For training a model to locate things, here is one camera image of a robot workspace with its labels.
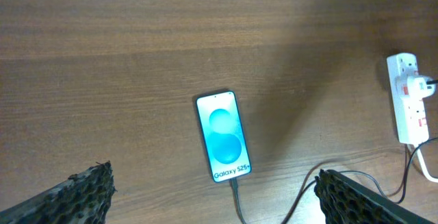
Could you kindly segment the blue Galaxy smartphone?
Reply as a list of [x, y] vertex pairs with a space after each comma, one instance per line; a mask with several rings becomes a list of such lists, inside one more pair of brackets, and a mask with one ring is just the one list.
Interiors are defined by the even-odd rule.
[[252, 166], [237, 104], [231, 90], [195, 101], [212, 179], [225, 182], [251, 173]]

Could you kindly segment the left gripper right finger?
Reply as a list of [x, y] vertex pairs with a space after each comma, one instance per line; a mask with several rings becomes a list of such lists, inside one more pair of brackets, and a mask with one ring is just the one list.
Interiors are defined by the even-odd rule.
[[315, 195], [326, 224], [433, 224], [334, 170], [321, 170]]

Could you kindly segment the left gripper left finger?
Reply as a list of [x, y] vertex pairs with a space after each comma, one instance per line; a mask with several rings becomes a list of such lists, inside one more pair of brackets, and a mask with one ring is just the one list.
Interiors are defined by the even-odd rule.
[[103, 224], [116, 192], [112, 165], [97, 163], [58, 185], [1, 211], [3, 224]]

